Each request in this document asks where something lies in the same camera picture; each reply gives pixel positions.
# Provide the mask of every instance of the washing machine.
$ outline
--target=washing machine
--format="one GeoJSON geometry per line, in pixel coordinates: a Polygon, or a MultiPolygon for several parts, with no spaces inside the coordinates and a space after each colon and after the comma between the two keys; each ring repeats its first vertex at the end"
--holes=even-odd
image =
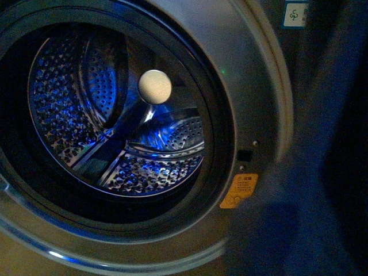
{"type": "Polygon", "coordinates": [[[0,1],[1,274],[223,275],[292,139],[289,2],[0,1]]]}

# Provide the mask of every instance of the stainless steel drum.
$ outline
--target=stainless steel drum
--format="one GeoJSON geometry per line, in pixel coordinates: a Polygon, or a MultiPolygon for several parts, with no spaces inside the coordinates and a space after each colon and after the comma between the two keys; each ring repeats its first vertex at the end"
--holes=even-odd
{"type": "Polygon", "coordinates": [[[221,256],[231,208],[292,137],[288,70],[258,3],[0,10],[0,229],[101,275],[221,256]]]}

